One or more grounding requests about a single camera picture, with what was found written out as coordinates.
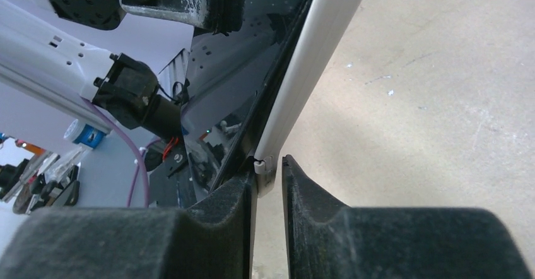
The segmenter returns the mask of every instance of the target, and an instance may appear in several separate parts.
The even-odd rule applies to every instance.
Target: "black glossy panel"
[[[268,82],[280,58],[293,53],[293,45],[287,43],[300,33],[296,26],[308,3],[245,0],[239,31],[228,35],[196,32],[186,75],[191,99],[182,110],[182,125],[193,176],[206,189],[232,150],[246,154],[252,148],[250,143],[239,147],[235,143],[244,134],[244,122],[260,93],[271,86]],[[243,161],[245,154],[238,159]]]

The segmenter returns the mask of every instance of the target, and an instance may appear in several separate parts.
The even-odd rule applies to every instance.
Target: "red wire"
[[[175,145],[178,145],[179,143],[179,138],[178,137],[173,137],[171,138],[171,141],[169,141],[169,143],[167,143],[167,146],[165,146],[165,149],[163,150],[163,155],[162,155],[162,161],[164,161],[166,158],[167,158],[167,155],[169,154],[169,152],[171,151],[171,149],[175,146]]]

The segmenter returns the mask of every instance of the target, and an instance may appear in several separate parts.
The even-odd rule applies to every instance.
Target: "white strip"
[[[361,0],[313,0],[262,138],[256,160],[277,167],[280,150]]]

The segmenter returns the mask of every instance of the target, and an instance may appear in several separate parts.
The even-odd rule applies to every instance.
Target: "orange object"
[[[45,152],[45,149],[19,139],[15,141],[15,145],[19,148],[25,149],[26,151],[34,153],[36,156],[39,156]]]

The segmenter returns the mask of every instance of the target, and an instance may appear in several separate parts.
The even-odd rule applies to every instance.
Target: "concrete floor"
[[[486,208],[535,270],[534,9],[364,0],[283,153],[349,205]],[[280,177],[254,260],[287,278]]]

